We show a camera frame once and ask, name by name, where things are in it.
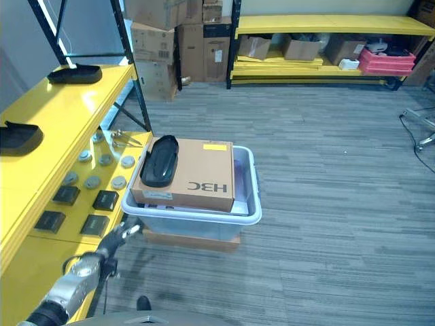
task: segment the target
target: gray knob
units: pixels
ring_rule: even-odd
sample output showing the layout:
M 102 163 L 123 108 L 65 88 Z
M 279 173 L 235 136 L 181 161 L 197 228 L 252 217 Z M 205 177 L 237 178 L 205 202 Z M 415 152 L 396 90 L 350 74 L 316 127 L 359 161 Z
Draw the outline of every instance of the gray knob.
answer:
M 111 186 L 116 190 L 124 189 L 126 185 L 127 180 L 122 175 L 118 175 L 111 180 Z
M 78 179 L 79 176 L 77 175 L 77 173 L 69 171 L 67 175 L 65 175 L 65 178 L 63 178 L 62 185 L 73 185 L 78 181 Z
M 131 167 L 134 166 L 134 165 L 135 165 L 135 158 L 132 157 L 131 155 L 124 156 L 124 157 L 121 159 L 121 166 L 122 166 L 123 168 L 131 168 Z
M 104 135 L 101 131 L 97 131 L 92 135 L 91 139 L 95 144 L 101 143 L 104 140 Z
M 89 162 L 92 159 L 92 154 L 90 153 L 89 150 L 84 150 L 82 153 L 80 153 L 79 155 L 79 162 Z
M 101 164 L 102 166 L 107 166 L 110 165 L 112 163 L 112 161 L 114 160 L 114 158 L 110 155 L 110 154 L 103 154 L 102 156 L 100 156 L 100 158 L 98 159 L 99 164 Z
M 101 183 L 100 178 L 98 178 L 96 175 L 93 175 L 87 178 L 83 185 L 88 189 L 95 189 L 100 185 L 100 183 Z

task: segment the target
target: yellow shelf board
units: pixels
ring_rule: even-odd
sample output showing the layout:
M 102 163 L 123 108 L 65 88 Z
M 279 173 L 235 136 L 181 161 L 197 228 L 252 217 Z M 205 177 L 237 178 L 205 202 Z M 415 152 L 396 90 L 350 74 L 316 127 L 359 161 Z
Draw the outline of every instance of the yellow shelf board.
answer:
M 65 220 L 60 226 L 59 231 L 56 234 L 53 234 L 51 232 L 32 229 L 29 235 L 40 238 L 97 245 L 101 241 L 101 238 L 98 236 L 87 236 L 80 234 L 80 230 L 82 229 L 87 216 L 89 214 L 93 214 L 104 215 L 109 218 L 109 223 L 106 226 L 104 235 L 109 233 L 110 230 L 120 222 L 122 218 L 121 201 L 125 194 L 126 188 L 121 190 L 113 189 L 111 187 L 111 180 L 114 177 L 122 175 L 128 182 L 131 179 L 135 166 L 131 168 L 123 168 L 120 164 L 120 160 L 124 156 L 132 156 L 135 158 L 137 164 L 143 149 L 140 147 L 113 147 L 111 145 L 111 132 L 104 131 L 103 133 L 105 136 L 104 141 L 101 143 L 92 143 L 91 141 L 89 142 L 88 146 L 86 146 L 86 149 L 90 150 L 92 154 L 92 160 L 89 162 L 76 161 L 71 168 L 71 171 L 74 171 L 79 176 L 79 180 L 76 184 L 74 184 L 74 186 L 80 189 L 80 194 L 77 197 L 74 205 L 65 206 L 57 204 L 53 201 L 49 201 L 44 208 L 45 211 L 56 211 L 65 214 Z M 125 132 L 125 134 L 140 141 L 143 145 L 147 144 L 152 138 L 151 132 Z M 109 166 L 101 166 L 98 163 L 98 159 L 101 157 L 101 155 L 107 153 L 110 153 L 113 156 L 114 161 Z M 100 178 L 100 186 L 98 186 L 96 189 L 85 188 L 83 186 L 85 180 L 93 175 L 96 175 Z M 118 193 L 119 198 L 112 212 L 98 211 L 92 207 L 92 204 L 94 203 L 94 200 L 100 190 L 116 191 Z
M 132 65 L 101 68 L 103 78 L 95 84 L 50 84 L 44 78 L 0 115 L 2 125 L 36 124 L 44 135 L 31 153 L 1 157 L 1 273 L 126 82 L 137 78 Z
M 302 64 L 302 65 L 319 65 L 321 66 L 324 60 L 321 57 L 317 57 L 312 61 L 306 60 L 286 60 L 283 57 L 282 51 L 280 50 L 269 50 L 267 56 L 264 60 L 257 58 L 250 58 L 248 56 L 237 56 L 237 62 L 239 63 L 249 63 L 249 62 L 261 62 L 265 65 L 276 65 L 276 64 Z
M 256 33 L 381 33 L 421 35 L 432 39 L 435 29 L 406 16 L 241 16 L 235 37 Z
M 27 236 L 1 277 L 2 325 L 17 325 L 34 311 L 61 277 L 62 263 L 68 257 L 96 249 L 97 244 Z M 92 297 L 93 292 L 86 297 L 70 323 L 86 317 Z
M 384 84 L 382 79 L 256 78 L 234 79 L 232 84 Z

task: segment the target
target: yellow label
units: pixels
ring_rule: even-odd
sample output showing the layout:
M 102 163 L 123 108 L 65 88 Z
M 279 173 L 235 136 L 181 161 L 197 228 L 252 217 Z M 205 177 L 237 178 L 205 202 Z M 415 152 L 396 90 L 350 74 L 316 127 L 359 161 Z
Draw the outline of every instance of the yellow label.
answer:
M 209 151 L 226 151 L 226 145 L 204 144 L 203 149 L 208 149 Z

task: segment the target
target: pink crate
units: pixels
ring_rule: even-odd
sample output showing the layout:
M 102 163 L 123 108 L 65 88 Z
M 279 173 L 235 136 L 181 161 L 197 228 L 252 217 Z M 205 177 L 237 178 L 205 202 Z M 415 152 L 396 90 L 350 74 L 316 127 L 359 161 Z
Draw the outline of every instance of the pink crate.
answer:
M 363 61 L 358 66 L 358 69 L 364 73 L 364 75 L 377 75 L 377 76 L 409 76 L 413 71 L 411 69 L 380 69 L 369 67 L 367 61 Z
M 411 70 L 414 67 L 413 62 L 380 62 L 378 60 L 366 60 L 365 58 L 360 58 L 360 64 L 364 63 L 367 68 L 373 69 L 391 69 L 391 70 Z
M 363 49 L 358 60 L 379 63 L 412 63 L 414 65 L 415 55 L 409 52 L 409 56 L 377 56 L 367 49 Z

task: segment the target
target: cardboard box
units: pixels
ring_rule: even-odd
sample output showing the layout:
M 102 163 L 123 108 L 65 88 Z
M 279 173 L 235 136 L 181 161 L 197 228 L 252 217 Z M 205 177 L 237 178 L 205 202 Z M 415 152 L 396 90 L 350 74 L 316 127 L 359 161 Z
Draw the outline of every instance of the cardboard box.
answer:
M 435 27 L 435 1 L 422 1 L 420 3 L 417 20 L 431 27 Z
M 220 22 L 222 20 L 222 0 L 203 4 L 203 22 Z
M 264 60 L 269 47 L 271 36 L 242 35 L 240 39 L 239 55 Z
M 172 183 L 167 187 L 148 187 L 137 175 L 131 187 L 136 202 L 231 211 L 234 202 L 232 143 L 177 141 L 178 163 Z
M 203 22 L 203 1 L 188 0 L 188 12 L 183 24 L 200 24 Z
M 143 235 L 148 242 L 158 245 L 221 251 L 224 253 L 232 253 L 240 245 L 240 236 L 235 236 L 234 239 L 230 241 L 222 241 L 214 239 L 195 238 L 191 236 L 178 236 L 175 234 L 159 234 L 153 233 L 147 229 L 144 229 Z
M 342 59 L 358 59 L 367 40 L 356 34 L 332 34 L 325 48 L 325 55 L 333 65 Z
M 422 86 L 428 79 L 432 69 L 435 69 L 435 42 L 428 48 L 413 69 L 413 72 L 404 81 L 406 86 Z
M 137 77 L 146 100 L 171 101 L 177 92 L 177 80 L 173 65 L 165 62 L 136 62 Z
M 320 42 L 299 41 L 292 39 L 290 35 L 284 37 L 283 55 L 287 60 L 314 60 L 320 50 Z
M 181 58 L 181 76 L 190 76 L 193 82 L 204 81 L 203 25 L 181 25 L 178 32 Z
M 221 23 L 204 24 L 204 79 L 206 82 L 224 82 L 230 49 L 231 19 Z
M 188 0 L 124 0 L 125 17 L 166 31 L 183 24 Z
M 174 30 L 165 31 L 155 27 L 131 24 L 131 38 L 135 60 L 161 61 L 173 63 Z

